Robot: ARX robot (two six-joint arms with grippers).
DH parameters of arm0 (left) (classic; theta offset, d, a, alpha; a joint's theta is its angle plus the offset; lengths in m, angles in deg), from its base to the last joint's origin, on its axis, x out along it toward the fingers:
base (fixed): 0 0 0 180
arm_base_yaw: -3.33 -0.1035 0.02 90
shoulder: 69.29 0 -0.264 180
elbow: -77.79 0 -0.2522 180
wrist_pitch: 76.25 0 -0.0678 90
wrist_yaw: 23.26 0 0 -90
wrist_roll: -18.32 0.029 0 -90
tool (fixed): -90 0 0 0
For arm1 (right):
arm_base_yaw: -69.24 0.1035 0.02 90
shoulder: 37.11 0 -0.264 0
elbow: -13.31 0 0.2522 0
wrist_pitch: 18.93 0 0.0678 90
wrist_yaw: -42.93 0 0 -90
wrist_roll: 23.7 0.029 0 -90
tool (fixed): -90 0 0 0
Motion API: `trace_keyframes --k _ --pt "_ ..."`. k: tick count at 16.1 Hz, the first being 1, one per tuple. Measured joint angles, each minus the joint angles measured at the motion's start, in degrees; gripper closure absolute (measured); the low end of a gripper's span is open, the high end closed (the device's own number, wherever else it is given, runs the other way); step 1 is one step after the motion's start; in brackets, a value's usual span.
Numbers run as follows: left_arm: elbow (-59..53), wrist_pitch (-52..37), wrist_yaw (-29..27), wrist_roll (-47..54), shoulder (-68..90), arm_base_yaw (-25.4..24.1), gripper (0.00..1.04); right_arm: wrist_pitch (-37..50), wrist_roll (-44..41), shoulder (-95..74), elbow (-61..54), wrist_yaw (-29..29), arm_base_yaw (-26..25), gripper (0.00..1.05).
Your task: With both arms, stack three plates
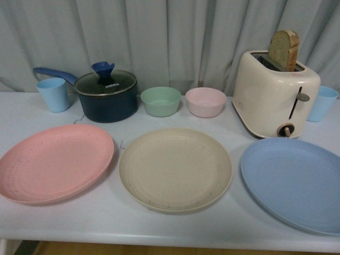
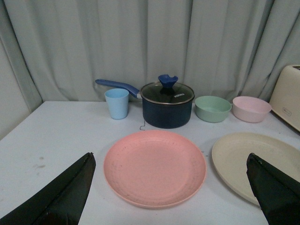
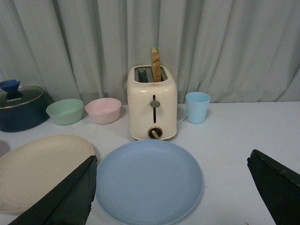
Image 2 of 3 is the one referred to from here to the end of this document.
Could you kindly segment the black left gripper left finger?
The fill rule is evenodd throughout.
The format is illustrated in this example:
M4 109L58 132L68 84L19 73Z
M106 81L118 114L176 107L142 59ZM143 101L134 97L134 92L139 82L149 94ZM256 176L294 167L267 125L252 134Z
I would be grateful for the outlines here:
M2 225L77 225L96 161L86 153L26 202L0 219Z

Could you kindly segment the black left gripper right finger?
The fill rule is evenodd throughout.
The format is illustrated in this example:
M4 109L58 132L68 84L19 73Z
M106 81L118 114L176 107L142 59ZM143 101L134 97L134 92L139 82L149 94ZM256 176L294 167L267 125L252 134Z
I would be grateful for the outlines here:
M269 225L300 223L300 183L254 153L247 158L247 177Z

